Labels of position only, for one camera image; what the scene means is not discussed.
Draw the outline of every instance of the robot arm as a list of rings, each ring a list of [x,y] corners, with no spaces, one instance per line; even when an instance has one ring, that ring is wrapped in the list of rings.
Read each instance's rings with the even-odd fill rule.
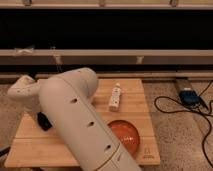
[[[141,171],[90,104],[97,86],[88,68],[55,75],[38,92],[42,112],[84,171]]]

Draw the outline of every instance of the wooden board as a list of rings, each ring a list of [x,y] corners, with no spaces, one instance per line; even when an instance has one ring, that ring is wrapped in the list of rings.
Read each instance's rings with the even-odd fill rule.
[[[120,82],[122,87],[121,105],[118,112],[109,112],[108,100],[116,82]],[[138,164],[160,163],[141,80],[101,79],[94,95],[93,105],[106,123],[124,119],[136,126],[141,140],[139,151],[135,155]],[[5,166],[71,167],[78,166],[78,163],[53,128],[45,132],[28,114],[24,114]]]

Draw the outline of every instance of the cable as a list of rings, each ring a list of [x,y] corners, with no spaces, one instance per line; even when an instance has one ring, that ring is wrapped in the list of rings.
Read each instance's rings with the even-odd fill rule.
[[[208,89],[209,87],[211,86],[211,84],[213,83],[213,80],[211,80],[209,82],[209,84],[206,86],[206,88],[199,94],[199,97],[201,97]],[[176,104],[180,105],[181,107],[185,108],[185,109],[180,109],[180,110],[174,110],[174,111],[165,111],[163,109],[161,109],[159,106],[158,106],[158,101],[160,99],[168,99],[168,100],[171,100],[173,102],[175,102]],[[182,113],[182,112],[190,112],[190,113],[194,113],[194,114],[197,114],[197,115],[200,115],[202,116],[208,123],[208,131],[207,133],[204,135],[204,138],[202,140],[202,151],[203,151],[203,154],[207,160],[207,162],[209,163],[209,165],[213,168],[213,163],[211,162],[211,160],[209,159],[208,155],[207,155],[207,152],[206,152],[206,148],[205,148],[205,143],[209,137],[209,135],[211,134],[212,132],[212,124],[210,122],[210,120],[208,119],[208,117],[213,117],[212,114],[212,104],[213,104],[213,100],[210,100],[209,101],[209,110],[207,113],[204,113],[200,110],[200,106],[201,104],[198,104],[197,106],[193,106],[193,107],[189,107],[189,106],[184,106],[181,102],[179,102],[178,100],[175,100],[171,97],[168,97],[168,96],[158,96],[155,98],[154,100],[154,106],[155,108],[162,112],[162,113],[166,113],[166,114],[175,114],[175,113]]]
[[[203,93],[205,93],[209,89],[209,87],[211,86],[212,83],[213,83],[213,80],[211,80],[209,82],[209,84],[206,86],[206,88],[199,94],[199,97],[201,97],[203,95]]]

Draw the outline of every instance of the small bottle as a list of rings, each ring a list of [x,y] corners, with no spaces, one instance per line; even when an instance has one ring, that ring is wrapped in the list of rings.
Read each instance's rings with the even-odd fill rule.
[[[112,95],[109,100],[109,110],[112,112],[118,111],[121,96],[120,83],[116,83],[112,89]]]

